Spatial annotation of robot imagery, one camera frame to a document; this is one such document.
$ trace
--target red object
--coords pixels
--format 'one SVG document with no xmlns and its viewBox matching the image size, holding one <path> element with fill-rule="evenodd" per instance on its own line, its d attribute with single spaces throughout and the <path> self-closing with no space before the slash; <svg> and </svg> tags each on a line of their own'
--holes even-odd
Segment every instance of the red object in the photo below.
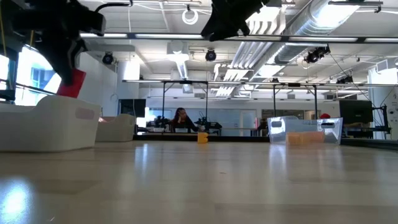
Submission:
<svg viewBox="0 0 398 224">
<path fill-rule="evenodd" d="M 62 82 L 58 88 L 57 94 L 60 96 L 69 96 L 77 98 L 86 78 L 86 73 L 78 69 L 72 71 L 73 85 L 66 86 Z"/>
<path fill-rule="evenodd" d="M 322 114 L 320 117 L 319 117 L 320 119 L 329 119 L 330 118 L 330 115 L 328 115 L 328 114 Z"/>
</svg>

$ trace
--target woman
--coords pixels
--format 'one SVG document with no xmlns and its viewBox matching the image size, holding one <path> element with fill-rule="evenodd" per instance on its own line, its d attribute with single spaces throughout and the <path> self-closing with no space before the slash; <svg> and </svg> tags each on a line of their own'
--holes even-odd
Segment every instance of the woman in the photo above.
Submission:
<svg viewBox="0 0 398 224">
<path fill-rule="evenodd" d="M 171 132 L 175 133 L 176 128 L 187 128 L 188 133 L 193 131 L 198 131 L 198 128 L 193 124 L 191 119 L 188 117 L 187 112 L 184 108 L 178 108 L 175 111 L 174 119 L 170 121 Z"/>
</svg>

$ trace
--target long hair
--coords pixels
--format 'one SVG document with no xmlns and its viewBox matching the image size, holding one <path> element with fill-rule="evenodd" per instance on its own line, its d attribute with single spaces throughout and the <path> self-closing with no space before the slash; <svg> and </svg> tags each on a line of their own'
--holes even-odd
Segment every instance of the long hair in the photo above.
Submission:
<svg viewBox="0 0 398 224">
<path fill-rule="evenodd" d="M 185 110 L 184 108 L 177 108 L 177 110 L 175 111 L 175 115 L 174 115 L 174 119 L 173 119 L 173 121 L 174 122 L 177 122 L 178 121 L 178 117 L 179 117 L 179 112 L 181 111 L 181 110 Z"/>
</svg>

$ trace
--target monitor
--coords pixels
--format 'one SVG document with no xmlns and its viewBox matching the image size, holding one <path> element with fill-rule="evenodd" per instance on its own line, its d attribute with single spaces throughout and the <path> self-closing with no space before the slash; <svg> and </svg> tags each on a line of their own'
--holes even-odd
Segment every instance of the monitor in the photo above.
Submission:
<svg viewBox="0 0 398 224">
<path fill-rule="evenodd" d="M 145 118 L 146 99 L 120 100 L 120 113 Z"/>
<path fill-rule="evenodd" d="M 372 102 L 365 100 L 340 100 L 340 116 L 344 124 L 373 122 Z"/>
</svg>

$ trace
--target white ceiling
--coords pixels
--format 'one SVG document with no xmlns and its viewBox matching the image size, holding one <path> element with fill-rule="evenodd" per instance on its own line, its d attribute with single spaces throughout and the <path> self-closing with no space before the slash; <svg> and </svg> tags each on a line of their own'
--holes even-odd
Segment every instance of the white ceiling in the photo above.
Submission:
<svg viewBox="0 0 398 224">
<path fill-rule="evenodd" d="M 397 0 L 383 0 L 383 10 L 397 11 Z M 90 9 L 95 9 L 101 1 L 80 1 Z M 291 18 L 308 2 L 308 0 L 296 0 L 296 6 L 287 11 L 287 19 Z M 159 9 L 157 5 L 148 5 L 148 7 Z M 183 9 L 185 6 L 165 5 L 165 9 Z M 197 9 L 211 10 L 210 0 L 202 1 L 202 6 L 194 7 Z M 360 10 L 373 10 L 375 7 Z M 182 21 L 183 11 L 165 11 L 166 21 L 170 30 L 166 28 L 166 21 L 161 11 L 146 9 L 140 6 L 130 8 L 130 27 L 128 21 L 128 8 L 109 7 L 101 11 L 107 20 L 107 32 L 173 32 L 173 33 L 192 33 L 198 34 L 206 24 L 209 16 L 199 14 L 199 20 L 196 24 L 190 26 Z M 388 14 L 380 12 L 356 12 L 343 25 L 337 28 L 332 35 L 398 35 L 398 14 Z M 176 70 L 174 62 L 162 60 L 166 58 L 166 48 L 168 40 L 91 40 L 90 43 L 96 44 L 118 44 L 133 45 L 136 52 L 139 52 L 142 60 L 146 62 L 145 66 L 150 70 L 146 72 L 146 77 L 150 73 L 170 73 Z M 194 52 L 191 60 L 187 62 L 188 70 L 207 70 L 213 71 L 215 63 L 205 61 L 205 52 L 207 48 L 214 48 L 217 53 L 217 60 L 232 60 L 240 43 L 239 42 L 206 42 L 189 41 L 190 51 Z M 398 45 L 354 45 L 354 44 L 331 44 L 331 54 L 339 62 L 342 69 L 352 68 L 354 71 L 354 80 L 357 82 L 366 81 L 367 68 L 373 66 L 373 63 L 363 63 L 367 60 L 380 60 L 384 56 L 398 55 Z M 128 60 L 129 52 L 115 52 L 118 60 Z M 331 57 L 323 59 L 319 64 L 311 65 L 309 69 L 302 67 L 302 57 L 297 59 L 297 66 L 288 66 L 283 72 L 284 75 L 279 78 L 280 81 L 297 82 L 312 80 L 315 82 L 327 81 L 332 75 L 341 72 L 341 69 L 335 64 Z"/>
</svg>

